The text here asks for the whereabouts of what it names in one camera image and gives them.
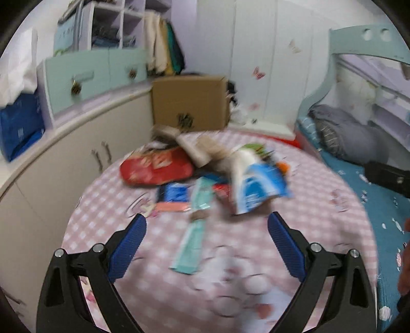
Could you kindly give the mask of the person right hand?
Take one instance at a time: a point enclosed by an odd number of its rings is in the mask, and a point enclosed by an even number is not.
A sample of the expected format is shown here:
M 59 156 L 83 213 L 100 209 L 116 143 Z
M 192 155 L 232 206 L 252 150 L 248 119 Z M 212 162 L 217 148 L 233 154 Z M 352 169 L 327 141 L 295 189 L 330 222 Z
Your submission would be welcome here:
M 399 275 L 397 289 L 401 296 L 405 296 L 410 290 L 410 245 L 406 244 L 406 248 L 402 254 L 402 270 Z

